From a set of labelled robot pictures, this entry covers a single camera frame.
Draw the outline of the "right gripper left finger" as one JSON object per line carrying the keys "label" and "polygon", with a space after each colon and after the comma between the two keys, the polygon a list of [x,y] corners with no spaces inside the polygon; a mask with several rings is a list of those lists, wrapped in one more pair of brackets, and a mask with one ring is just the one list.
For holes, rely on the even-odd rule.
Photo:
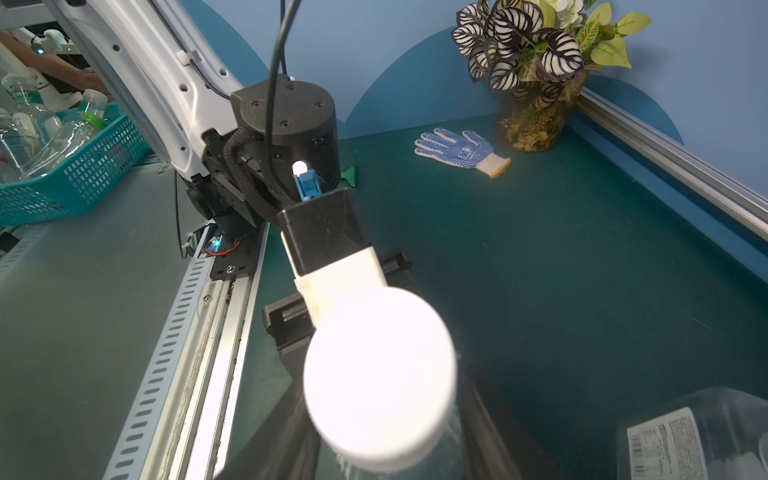
{"label": "right gripper left finger", "polygon": [[216,475],[218,479],[305,479],[316,475],[320,435],[295,379],[257,432]]}

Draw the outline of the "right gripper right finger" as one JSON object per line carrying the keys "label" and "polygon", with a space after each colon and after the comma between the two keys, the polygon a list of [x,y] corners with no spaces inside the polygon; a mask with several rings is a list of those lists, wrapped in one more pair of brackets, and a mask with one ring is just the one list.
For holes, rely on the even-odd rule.
{"label": "right gripper right finger", "polygon": [[457,399],[466,479],[525,479],[525,435],[509,414],[494,415],[474,382],[460,377]]}

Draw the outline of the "round clear bottle green label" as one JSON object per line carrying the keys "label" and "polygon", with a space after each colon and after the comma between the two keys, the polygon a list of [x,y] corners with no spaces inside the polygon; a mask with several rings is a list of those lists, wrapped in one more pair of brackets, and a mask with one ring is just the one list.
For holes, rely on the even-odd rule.
{"label": "round clear bottle green label", "polygon": [[452,406],[434,441],[414,455],[390,463],[363,465],[336,453],[322,440],[315,479],[466,479],[464,435],[458,403]]}

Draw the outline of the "white cap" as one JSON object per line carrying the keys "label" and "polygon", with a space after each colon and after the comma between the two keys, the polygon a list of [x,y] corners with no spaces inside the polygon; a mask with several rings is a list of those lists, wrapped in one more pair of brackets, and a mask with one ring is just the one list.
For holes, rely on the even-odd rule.
{"label": "white cap", "polygon": [[395,287],[363,291],[317,328],[304,365],[312,423],[333,451],[371,465],[434,441],[457,402],[458,359],[440,315]]}

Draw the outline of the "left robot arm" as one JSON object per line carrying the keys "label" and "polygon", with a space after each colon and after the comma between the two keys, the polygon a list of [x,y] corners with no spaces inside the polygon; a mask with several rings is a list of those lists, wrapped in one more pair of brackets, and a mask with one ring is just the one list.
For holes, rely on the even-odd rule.
{"label": "left robot arm", "polygon": [[293,165],[341,179],[332,96],[272,65],[242,85],[177,1],[47,5],[193,206],[241,237],[300,201]]}

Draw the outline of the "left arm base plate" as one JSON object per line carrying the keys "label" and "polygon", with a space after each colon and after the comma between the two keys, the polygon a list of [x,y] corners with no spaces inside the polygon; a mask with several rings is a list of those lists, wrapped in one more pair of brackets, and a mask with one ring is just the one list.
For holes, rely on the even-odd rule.
{"label": "left arm base plate", "polygon": [[209,277],[213,281],[234,280],[256,272],[261,264],[267,225],[262,224],[239,239],[227,237],[216,225],[202,244],[202,255],[212,258]]}

